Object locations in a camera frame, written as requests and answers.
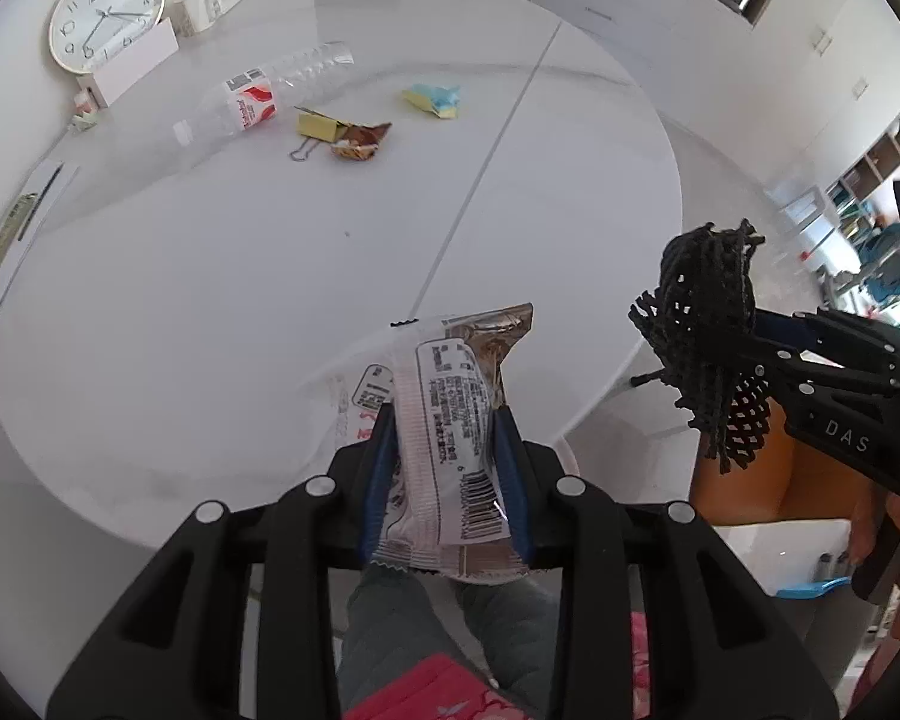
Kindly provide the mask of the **white brown barcode wrapper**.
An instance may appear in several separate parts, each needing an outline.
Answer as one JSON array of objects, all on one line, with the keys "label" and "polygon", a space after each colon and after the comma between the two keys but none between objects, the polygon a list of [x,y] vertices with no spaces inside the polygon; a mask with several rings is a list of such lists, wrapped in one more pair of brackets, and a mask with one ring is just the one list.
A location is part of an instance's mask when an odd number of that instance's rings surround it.
[{"label": "white brown barcode wrapper", "polygon": [[331,449],[367,440],[380,410],[395,408],[400,455],[368,562],[478,585],[528,574],[510,541],[493,417],[505,405],[502,363],[534,316],[524,302],[393,323],[320,374]]}]

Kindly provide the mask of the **black mesh net bag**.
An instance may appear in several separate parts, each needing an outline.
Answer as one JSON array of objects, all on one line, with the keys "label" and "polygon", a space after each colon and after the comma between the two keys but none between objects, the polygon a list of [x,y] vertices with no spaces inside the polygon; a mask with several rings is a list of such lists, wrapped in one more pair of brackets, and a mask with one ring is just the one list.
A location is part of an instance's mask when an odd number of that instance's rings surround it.
[{"label": "black mesh net bag", "polygon": [[679,392],[676,405],[704,439],[720,473],[744,470],[769,433],[769,385],[746,357],[756,332],[749,266],[764,238],[749,221],[696,227],[671,239],[652,291],[635,298],[629,319],[660,361],[642,382]]}]

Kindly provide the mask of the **brown snack wrapper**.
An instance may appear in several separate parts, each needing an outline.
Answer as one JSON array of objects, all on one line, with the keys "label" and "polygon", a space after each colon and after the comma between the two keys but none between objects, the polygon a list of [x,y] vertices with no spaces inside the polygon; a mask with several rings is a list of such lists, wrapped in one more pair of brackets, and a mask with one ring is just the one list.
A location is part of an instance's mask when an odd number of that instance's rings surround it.
[{"label": "brown snack wrapper", "polygon": [[390,128],[390,122],[379,125],[348,125],[331,144],[331,151],[341,160],[372,160]]}]

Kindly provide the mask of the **blue yellow paper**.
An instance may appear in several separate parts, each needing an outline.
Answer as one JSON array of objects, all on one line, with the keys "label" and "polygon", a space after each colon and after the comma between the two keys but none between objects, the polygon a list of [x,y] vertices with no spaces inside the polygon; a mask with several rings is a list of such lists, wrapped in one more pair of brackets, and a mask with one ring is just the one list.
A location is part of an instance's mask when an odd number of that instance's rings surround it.
[{"label": "blue yellow paper", "polygon": [[403,99],[414,109],[425,114],[434,115],[441,121],[451,121],[458,117],[460,107],[460,88],[458,86],[417,85],[403,89]]}]

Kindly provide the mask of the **orange brown stool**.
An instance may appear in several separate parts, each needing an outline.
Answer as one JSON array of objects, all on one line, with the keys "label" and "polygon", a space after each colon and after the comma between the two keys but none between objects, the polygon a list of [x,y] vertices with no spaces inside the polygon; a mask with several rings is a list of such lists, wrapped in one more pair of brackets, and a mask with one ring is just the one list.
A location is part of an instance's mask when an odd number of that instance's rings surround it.
[{"label": "orange brown stool", "polygon": [[797,520],[854,520],[873,515],[870,481],[784,429],[784,410],[770,404],[769,434],[751,465],[720,472],[699,442],[689,502],[714,527]]}]

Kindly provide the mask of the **yellow binder clip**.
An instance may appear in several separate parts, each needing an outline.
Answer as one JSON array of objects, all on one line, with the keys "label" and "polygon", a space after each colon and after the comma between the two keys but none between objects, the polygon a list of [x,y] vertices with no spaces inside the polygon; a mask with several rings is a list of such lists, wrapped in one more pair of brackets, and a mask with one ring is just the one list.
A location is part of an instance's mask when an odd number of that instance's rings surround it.
[{"label": "yellow binder clip", "polygon": [[349,122],[334,119],[318,110],[299,107],[297,133],[301,135],[302,143],[289,153],[289,158],[294,163],[303,163],[318,145],[333,145],[341,140],[349,127]]}]

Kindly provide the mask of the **clear plastic water bottle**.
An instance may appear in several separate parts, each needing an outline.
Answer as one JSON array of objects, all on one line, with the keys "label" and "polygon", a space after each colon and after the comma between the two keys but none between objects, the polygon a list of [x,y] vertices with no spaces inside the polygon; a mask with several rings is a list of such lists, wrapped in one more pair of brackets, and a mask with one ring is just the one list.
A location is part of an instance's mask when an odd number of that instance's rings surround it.
[{"label": "clear plastic water bottle", "polygon": [[173,126],[183,148],[226,143],[284,109],[323,98],[346,79],[354,54],[345,43],[318,44],[247,68],[213,86],[183,121]]}]

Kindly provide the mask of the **white paper with pen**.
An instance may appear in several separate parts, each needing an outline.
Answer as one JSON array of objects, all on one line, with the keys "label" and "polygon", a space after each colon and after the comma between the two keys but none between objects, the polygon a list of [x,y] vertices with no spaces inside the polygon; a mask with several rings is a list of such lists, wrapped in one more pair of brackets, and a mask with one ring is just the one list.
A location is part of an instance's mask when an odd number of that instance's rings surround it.
[{"label": "white paper with pen", "polygon": [[43,161],[7,205],[0,221],[0,309],[41,225],[78,172],[76,163]]}]

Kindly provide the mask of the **small green pink item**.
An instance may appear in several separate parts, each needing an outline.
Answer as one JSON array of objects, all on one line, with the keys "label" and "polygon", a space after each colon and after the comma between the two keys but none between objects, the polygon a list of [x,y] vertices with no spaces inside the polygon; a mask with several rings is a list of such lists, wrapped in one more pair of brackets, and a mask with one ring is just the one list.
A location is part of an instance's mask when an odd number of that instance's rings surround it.
[{"label": "small green pink item", "polygon": [[89,128],[97,125],[98,114],[100,114],[100,107],[98,107],[94,93],[90,89],[80,88],[74,95],[74,110],[69,128],[73,132],[87,132]]}]

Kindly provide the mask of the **white card box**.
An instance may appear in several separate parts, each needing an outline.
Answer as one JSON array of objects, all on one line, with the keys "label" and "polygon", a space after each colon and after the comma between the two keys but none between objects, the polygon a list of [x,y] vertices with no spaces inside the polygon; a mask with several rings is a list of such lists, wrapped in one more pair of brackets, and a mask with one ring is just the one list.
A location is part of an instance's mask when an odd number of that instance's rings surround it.
[{"label": "white card box", "polygon": [[159,67],[178,50],[175,29],[169,20],[160,21],[114,59],[82,75],[77,82],[89,91],[100,107],[110,107],[131,86]]}]

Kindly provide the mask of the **white mug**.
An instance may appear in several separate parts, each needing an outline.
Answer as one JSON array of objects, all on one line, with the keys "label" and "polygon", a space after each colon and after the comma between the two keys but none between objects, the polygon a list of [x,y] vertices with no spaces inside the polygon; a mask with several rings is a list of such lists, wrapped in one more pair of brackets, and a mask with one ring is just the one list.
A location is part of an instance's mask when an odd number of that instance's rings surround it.
[{"label": "white mug", "polygon": [[222,16],[222,0],[176,0],[169,7],[176,36],[190,37],[208,31]]}]

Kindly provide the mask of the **round gold wall clock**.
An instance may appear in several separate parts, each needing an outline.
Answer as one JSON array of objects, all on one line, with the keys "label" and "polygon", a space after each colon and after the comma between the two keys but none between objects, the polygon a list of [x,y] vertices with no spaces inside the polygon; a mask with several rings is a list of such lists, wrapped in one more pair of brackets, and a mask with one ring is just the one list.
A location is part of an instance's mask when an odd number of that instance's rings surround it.
[{"label": "round gold wall clock", "polygon": [[61,70],[89,75],[159,25],[167,0],[58,0],[48,49]]}]

